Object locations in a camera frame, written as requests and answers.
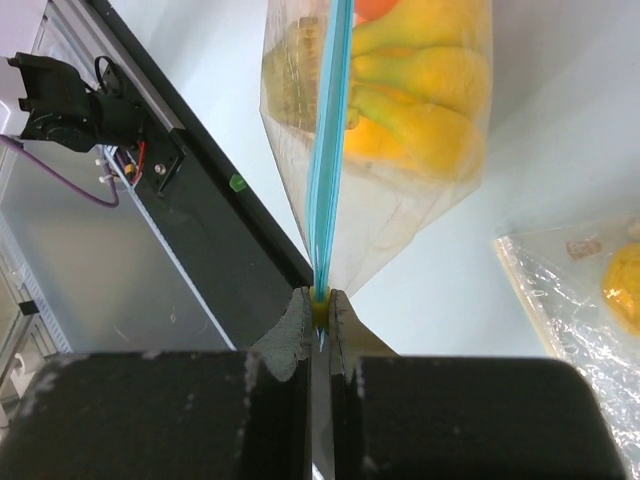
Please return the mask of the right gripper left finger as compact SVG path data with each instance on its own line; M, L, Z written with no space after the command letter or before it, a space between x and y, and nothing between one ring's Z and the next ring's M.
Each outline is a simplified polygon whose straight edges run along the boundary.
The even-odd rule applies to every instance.
M311 301L238 351L59 354L1 443L5 479L308 479Z

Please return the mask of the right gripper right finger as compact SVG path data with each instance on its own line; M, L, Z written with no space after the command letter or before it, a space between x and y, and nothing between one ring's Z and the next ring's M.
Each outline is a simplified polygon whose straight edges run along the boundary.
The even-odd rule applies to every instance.
M401 356L329 302L339 479L623 479L595 395L549 358Z

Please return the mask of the blue zip clear bag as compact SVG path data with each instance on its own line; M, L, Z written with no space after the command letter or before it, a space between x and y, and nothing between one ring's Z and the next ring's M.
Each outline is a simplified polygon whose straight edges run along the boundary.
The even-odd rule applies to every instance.
M260 114L318 308L470 195L486 159L488 1L272 1Z

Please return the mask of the yellow fake banana bunch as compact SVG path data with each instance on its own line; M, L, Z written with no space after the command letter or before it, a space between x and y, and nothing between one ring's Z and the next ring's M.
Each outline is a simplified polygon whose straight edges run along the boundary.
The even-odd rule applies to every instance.
M491 14L488 1L397 1L383 17L356 22L344 140L351 161L446 182L481 169Z

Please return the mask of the fake orange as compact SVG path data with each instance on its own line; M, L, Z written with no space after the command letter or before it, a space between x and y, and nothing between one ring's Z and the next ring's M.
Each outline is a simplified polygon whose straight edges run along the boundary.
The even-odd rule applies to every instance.
M356 0L354 12L358 23L377 20L386 15L397 0Z

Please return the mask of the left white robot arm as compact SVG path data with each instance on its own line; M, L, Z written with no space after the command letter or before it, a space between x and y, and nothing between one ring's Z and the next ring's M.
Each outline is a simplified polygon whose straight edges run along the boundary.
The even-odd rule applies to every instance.
M74 152L97 145L132 146L142 136L145 113L125 96L121 79L97 89L61 60L18 52L1 59L1 134L49 141Z

